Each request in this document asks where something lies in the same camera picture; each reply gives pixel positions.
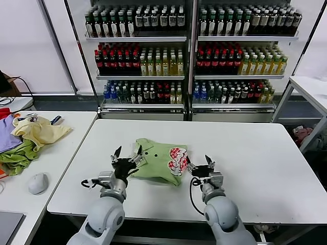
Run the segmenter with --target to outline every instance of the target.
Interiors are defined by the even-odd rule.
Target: white tabletop
[[[131,154],[138,138],[187,144],[191,161],[204,164],[207,154],[224,175],[223,188],[245,223],[327,224],[327,194],[297,146],[280,124],[137,121],[99,119],[60,182],[48,211],[85,216],[100,196],[100,187],[81,186],[84,179],[112,170],[110,155],[122,146]],[[128,218],[198,222],[189,197],[191,175],[174,187],[130,178],[124,210]],[[196,205],[203,210],[199,187]]]
[[[23,111],[22,115],[32,111]],[[44,146],[39,157],[18,176],[5,177],[5,189],[0,194],[0,211],[21,212],[26,217],[18,229],[11,245],[29,244],[33,238],[51,195],[72,161],[77,149],[97,118],[96,112],[35,111],[40,116],[52,120],[61,115],[61,125],[73,128],[57,142]],[[32,195],[28,191],[28,181],[38,173],[46,173],[49,187],[41,195]]]
[[[31,106],[32,101],[32,97],[15,97],[12,103],[7,106],[3,106],[2,108],[9,107],[10,111],[18,111],[28,106]]]
[[[327,81],[309,77],[290,77],[296,91],[310,98],[327,114]]]

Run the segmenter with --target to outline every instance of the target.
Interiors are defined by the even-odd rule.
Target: yellow cloth
[[[15,126],[15,129],[11,134],[33,141],[36,144],[33,148],[35,152],[39,151],[45,144],[56,142],[71,130],[67,126],[53,126],[48,119],[41,116],[30,116],[22,121],[18,121],[18,118],[15,118],[12,124]]]

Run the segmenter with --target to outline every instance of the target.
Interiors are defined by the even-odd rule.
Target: red cloth
[[[0,120],[6,118],[11,114],[10,109],[8,107],[0,109]]]

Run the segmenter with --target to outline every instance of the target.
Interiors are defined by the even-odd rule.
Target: white mouse
[[[39,194],[48,188],[48,177],[44,173],[34,175],[29,180],[29,192],[33,195]]]

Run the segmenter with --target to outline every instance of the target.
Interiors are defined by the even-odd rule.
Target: black cable
[[[31,108],[32,106],[34,106],[34,96],[33,96],[33,94],[32,94],[32,92],[31,92],[31,90],[30,90],[30,88],[29,88],[29,86],[27,85],[27,83],[25,82],[25,80],[23,79],[23,78],[20,78],[20,77],[11,77],[11,78],[16,78],[16,79],[20,79],[20,80],[22,80],[24,83],[25,83],[25,86],[27,87],[27,89],[28,89],[28,91],[29,91],[29,93],[31,94],[31,97],[32,97],[32,104],[30,105],[30,106],[27,106],[27,107],[25,107],[25,108],[22,108],[22,109],[20,109],[20,110],[18,110],[18,111],[14,111],[14,112],[12,112],[12,113],[17,113],[17,112],[19,112],[19,111],[24,111],[24,110],[26,110],[26,109],[29,109],[29,108]]]
[[[204,213],[201,212],[201,211],[200,211],[200,210],[195,206],[195,204],[194,204],[194,202],[193,202],[193,198],[192,198],[192,185],[193,185],[193,186],[199,186],[199,185],[201,185],[201,181],[200,181],[198,178],[196,178],[196,177],[193,177],[193,178],[191,179],[191,181],[190,181],[190,199],[191,199],[191,203],[192,203],[193,207],[195,208],[195,210],[198,211],[199,214],[204,215]]]

